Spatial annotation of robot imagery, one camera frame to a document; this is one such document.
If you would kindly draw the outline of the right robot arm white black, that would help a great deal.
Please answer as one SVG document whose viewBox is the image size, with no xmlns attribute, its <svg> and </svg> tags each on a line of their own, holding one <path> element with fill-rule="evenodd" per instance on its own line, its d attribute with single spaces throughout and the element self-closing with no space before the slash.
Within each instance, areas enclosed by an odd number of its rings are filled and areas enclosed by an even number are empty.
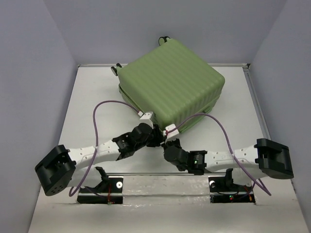
<svg viewBox="0 0 311 233">
<path fill-rule="evenodd" d="M 179 139 L 163 145 L 164 159 L 179 171 L 204 175 L 225 170 L 224 185 L 235 190 L 264 177 L 289 180 L 294 177 L 289 148 L 266 138 L 257 139 L 255 145 L 225 151 L 185 151 Z"/>
</svg>

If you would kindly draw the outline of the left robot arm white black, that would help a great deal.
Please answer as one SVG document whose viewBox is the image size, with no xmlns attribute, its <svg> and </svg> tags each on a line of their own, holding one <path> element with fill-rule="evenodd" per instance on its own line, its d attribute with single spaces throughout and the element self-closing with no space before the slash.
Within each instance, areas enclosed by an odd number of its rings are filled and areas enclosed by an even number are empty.
<svg viewBox="0 0 311 233">
<path fill-rule="evenodd" d="M 85 181 L 93 165 L 131 157 L 143 147 L 159 147 L 165 139 L 158 125 L 140 123 L 97 146 L 67 149 L 57 145 L 35 166 L 35 172 L 45 195 L 54 196 L 69 186 L 79 186 L 77 180 Z"/>
</svg>

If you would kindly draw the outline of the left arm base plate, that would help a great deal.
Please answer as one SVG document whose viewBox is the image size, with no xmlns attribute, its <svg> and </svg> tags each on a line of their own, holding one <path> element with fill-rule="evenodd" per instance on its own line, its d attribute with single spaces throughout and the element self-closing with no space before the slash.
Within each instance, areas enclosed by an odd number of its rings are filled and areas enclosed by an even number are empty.
<svg viewBox="0 0 311 233">
<path fill-rule="evenodd" d="M 110 176 L 104 185 L 80 188 L 79 204 L 123 204 L 123 176 Z"/>
</svg>

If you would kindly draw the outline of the green hard-shell suitcase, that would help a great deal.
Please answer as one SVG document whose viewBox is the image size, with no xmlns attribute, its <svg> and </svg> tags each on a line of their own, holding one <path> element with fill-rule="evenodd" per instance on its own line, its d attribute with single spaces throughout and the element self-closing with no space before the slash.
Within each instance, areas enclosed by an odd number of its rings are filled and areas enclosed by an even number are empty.
<svg viewBox="0 0 311 233">
<path fill-rule="evenodd" d="M 184 132 L 202 117 L 184 123 L 185 119 L 212 110 L 225 78 L 178 40 L 162 36 L 158 43 L 151 52 L 125 66 L 117 63 L 111 70 L 127 103 L 143 113 L 153 112 L 161 130 L 174 124 Z"/>
</svg>

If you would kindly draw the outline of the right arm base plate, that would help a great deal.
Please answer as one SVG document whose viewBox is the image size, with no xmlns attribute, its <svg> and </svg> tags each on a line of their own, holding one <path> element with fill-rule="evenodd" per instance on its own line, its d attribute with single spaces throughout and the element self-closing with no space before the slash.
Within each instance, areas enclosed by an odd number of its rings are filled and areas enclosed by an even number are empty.
<svg viewBox="0 0 311 233">
<path fill-rule="evenodd" d="M 256 203 L 253 187 L 226 183 L 225 177 L 209 177 L 209 196 L 216 203 Z"/>
</svg>

